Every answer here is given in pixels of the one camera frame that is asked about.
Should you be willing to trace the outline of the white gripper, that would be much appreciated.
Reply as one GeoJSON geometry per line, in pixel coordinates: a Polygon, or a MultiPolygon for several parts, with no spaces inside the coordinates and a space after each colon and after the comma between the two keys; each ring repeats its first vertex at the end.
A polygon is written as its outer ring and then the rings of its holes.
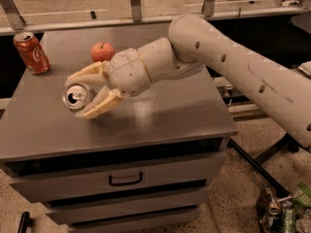
{"type": "Polygon", "coordinates": [[[150,88],[152,82],[138,50],[130,48],[118,52],[107,64],[108,61],[94,62],[66,79],[65,86],[73,83],[103,85],[110,79],[116,87],[103,86],[91,103],[76,113],[77,117],[98,117],[117,107],[129,95],[137,96],[150,88]]]}

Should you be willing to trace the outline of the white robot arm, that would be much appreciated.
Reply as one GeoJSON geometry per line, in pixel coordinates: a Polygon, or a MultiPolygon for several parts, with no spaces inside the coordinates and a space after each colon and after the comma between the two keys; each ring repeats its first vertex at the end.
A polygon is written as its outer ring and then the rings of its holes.
{"type": "Polygon", "coordinates": [[[76,109],[82,118],[98,117],[130,96],[162,80],[191,76],[206,65],[277,122],[303,148],[311,147],[311,80],[235,43],[205,19],[182,15],[169,25],[168,36],[139,49],[116,53],[69,76],[66,88],[93,84],[102,88],[76,109]]]}

